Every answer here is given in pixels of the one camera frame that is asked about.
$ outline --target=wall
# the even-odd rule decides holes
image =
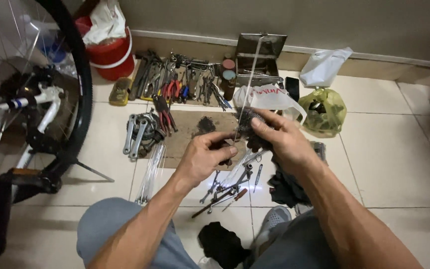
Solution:
[[[430,61],[426,0],[119,0],[131,29],[237,39],[286,34],[286,45]]]

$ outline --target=metal toolbox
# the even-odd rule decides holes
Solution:
[[[248,86],[253,60],[257,51],[259,39],[263,37],[255,65],[252,86],[263,86],[277,83],[278,67],[276,60],[286,41],[286,35],[279,34],[240,34],[236,45],[236,86]]]

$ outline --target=white bicycle frame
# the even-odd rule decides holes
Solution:
[[[63,89],[55,86],[43,88],[41,84],[39,84],[39,89],[41,90],[41,94],[34,97],[36,99],[36,103],[41,104],[51,102],[51,106],[45,113],[43,119],[41,120],[41,123],[39,123],[37,128],[40,132],[44,133],[47,126],[54,120],[57,112],[59,111],[59,107],[61,106],[61,99],[59,98],[59,94],[63,92]],[[0,139],[3,131],[1,126],[3,125],[4,129],[5,125],[5,123],[2,122],[4,113],[11,108],[18,109],[26,107],[29,104],[29,101],[26,98],[14,99],[10,102],[13,104],[12,106],[7,103],[0,104]],[[30,153],[31,150],[31,146],[27,145],[16,165],[16,168],[27,168],[29,162],[31,162],[31,159],[33,158],[33,154]],[[13,185],[13,198],[15,196],[16,191],[17,186]]]

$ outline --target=gray pants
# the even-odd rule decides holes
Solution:
[[[77,227],[77,254],[84,265],[92,260],[104,242],[142,208],[122,198],[104,199],[90,206]],[[272,245],[250,267],[261,268],[337,268],[317,217],[308,211],[293,221],[280,223],[270,231]],[[152,268],[198,268],[183,248],[170,222],[152,260]]]

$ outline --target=yellow plastic bag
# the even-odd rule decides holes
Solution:
[[[303,126],[324,137],[335,137],[341,132],[346,117],[346,106],[341,95],[332,89],[318,88],[298,101],[306,113]]]

